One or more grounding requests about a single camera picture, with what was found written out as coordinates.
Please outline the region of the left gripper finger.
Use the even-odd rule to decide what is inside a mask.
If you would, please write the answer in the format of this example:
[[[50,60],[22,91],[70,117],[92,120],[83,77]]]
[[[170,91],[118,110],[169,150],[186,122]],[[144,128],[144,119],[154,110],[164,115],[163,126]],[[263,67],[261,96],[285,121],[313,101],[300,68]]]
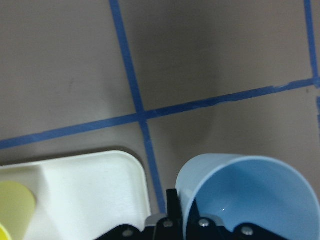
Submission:
[[[176,189],[168,189],[166,191],[167,198],[167,216],[171,220],[181,219],[181,206],[178,197],[178,192]]]

